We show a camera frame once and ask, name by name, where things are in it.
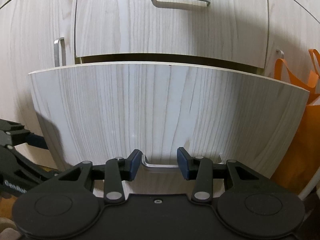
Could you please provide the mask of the white trolley rack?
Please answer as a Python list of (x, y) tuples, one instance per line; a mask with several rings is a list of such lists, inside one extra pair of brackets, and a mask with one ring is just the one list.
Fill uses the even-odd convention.
[(317, 186), (317, 184), (319, 183), (319, 177), (320, 177), (320, 168), (318, 168), (318, 170), (316, 171), (316, 173), (313, 175), (313, 177), (311, 178), (311, 180), (308, 182), (308, 184), (306, 185), (306, 187), (304, 187), (304, 189), (300, 192), (300, 194), (298, 195), (299, 199), (304, 200), (309, 194), (310, 192)]

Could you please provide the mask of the wooden drawer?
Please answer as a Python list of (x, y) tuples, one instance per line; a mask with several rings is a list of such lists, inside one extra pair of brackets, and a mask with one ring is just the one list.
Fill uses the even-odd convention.
[(268, 77), (190, 64), (79, 64), (38, 70), (29, 80), (42, 133), (63, 168), (104, 164), (135, 149), (173, 164), (183, 147), (270, 177), (309, 97)]
[(77, 0), (78, 57), (177, 54), (263, 68), (266, 46), (267, 0), (211, 0), (185, 9), (151, 0)]

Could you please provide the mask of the orange fabric tote bag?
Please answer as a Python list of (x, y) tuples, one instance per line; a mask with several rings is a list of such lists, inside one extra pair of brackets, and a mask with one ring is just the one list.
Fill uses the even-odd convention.
[(277, 59), (274, 65), (274, 78), (281, 80), (282, 67), (285, 67), (292, 85), (304, 88), (309, 98), (293, 140), (275, 170), (271, 179), (280, 186), (299, 195), (319, 168), (319, 52), (309, 49), (313, 70), (304, 83), (288, 68), (285, 59)]

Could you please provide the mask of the right cabinet door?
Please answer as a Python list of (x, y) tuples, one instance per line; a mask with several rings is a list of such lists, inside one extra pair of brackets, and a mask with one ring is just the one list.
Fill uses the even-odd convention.
[(302, 80), (313, 69), (309, 49), (319, 50), (319, 0), (268, 0), (268, 46), (264, 74), (273, 77), (276, 50)]

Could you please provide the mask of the left cabinet door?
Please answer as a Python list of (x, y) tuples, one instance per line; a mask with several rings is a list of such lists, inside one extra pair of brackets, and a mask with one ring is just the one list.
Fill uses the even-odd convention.
[(41, 135), (29, 73), (53, 68), (54, 42), (60, 63), (74, 64), (76, 0), (9, 0), (1, 7), (1, 119)]

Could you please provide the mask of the cabinet door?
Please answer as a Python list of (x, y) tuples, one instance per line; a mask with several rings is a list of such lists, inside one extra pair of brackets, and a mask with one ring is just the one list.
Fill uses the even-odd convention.
[(29, 73), (53, 68), (54, 42), (60, 63), (74, 64), (76, 0), (9, 0), (1, 7), (1, 119), (41, 135)]
[(273, 77), (276, 50), (302, 80), (313, 69), (309, 49), (319, 50), (319, 0), (268, 0), (268, 46), (264, 74)]

